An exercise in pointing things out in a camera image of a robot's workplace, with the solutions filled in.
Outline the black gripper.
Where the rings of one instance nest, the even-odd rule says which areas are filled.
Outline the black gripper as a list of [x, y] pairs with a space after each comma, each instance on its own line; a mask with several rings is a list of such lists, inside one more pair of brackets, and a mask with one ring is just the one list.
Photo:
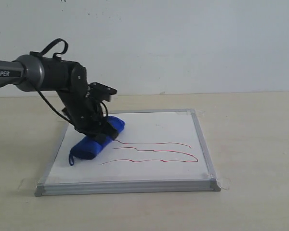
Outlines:
[[107, 136], [115, 140], [118, 137], [116, 123], [106, 121], [102, 109], [104, 101], [90, 97], [86, 68], [80, 64], [65, 64], [62, 76], [64, 83], [57, 94], [65, 106], [63, 114], [75, 130], [97, 143], [105, 143]]

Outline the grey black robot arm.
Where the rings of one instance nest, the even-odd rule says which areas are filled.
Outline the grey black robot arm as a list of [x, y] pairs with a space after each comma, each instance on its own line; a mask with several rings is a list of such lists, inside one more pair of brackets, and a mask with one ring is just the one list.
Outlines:
[[119, 135], [108, 121], [105, 105], [117, 90], [89, 83], [86, 68], [78, 62], [28, 54], [12, 62], [0, 60], [0, 88], [10, 84], [24, 92], [37, 92], [59, 117], [98, 143]]

